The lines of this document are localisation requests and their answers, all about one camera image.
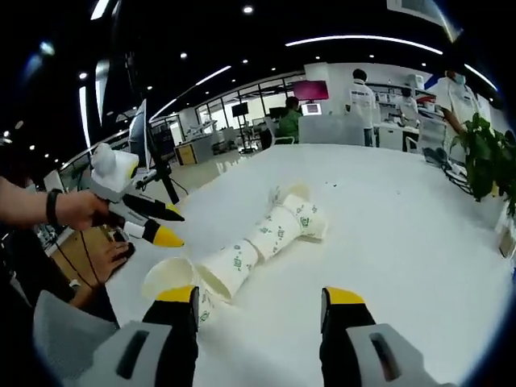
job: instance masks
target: face mask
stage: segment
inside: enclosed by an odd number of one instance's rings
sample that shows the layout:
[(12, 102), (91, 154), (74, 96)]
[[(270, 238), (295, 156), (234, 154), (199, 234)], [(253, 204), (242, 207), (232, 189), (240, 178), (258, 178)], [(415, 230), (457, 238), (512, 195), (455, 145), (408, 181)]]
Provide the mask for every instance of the face mask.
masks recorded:
[(458, 83), (459, 85), (465, 85), (466, 84), (466, 77), (462, 74), (455, 73), (455, 76), (453, 77), (453, 80)]

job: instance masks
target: black wristband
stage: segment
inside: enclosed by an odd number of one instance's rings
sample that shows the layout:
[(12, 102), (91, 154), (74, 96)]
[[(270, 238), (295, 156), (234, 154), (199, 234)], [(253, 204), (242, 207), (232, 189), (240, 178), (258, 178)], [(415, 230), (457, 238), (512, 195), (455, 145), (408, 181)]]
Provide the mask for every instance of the black wristband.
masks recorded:
[(56, 215), (57, 196), (61, 194), (59, 189), (53, 189), (47, 195), (47, 222), (51, 226), (59, 226)]

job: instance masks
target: human hand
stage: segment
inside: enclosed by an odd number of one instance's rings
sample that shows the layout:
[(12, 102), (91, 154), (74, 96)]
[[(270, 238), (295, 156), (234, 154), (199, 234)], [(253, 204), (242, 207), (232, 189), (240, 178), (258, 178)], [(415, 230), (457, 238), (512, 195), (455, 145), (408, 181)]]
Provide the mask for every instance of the human hand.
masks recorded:
[(97, 276), (90, 277), (88, 283), (94, 284), (98, 279), (100, 285), (105, 284), (113, 271), (127, 262), (127, 258), (117, 259), (117, 257), (126, 252), (128, 248), (129, 244), (126, 242), (110, 242), (99, 253), (92, 255), (90, 257), (91, 264)]
[(62, 193), (57, 196), (56, 217), (59, 224), (67, 224), (72, 229), (83, 231), (91, 227), (94, 215), (107, 217), (106, 202), (90, 191)]

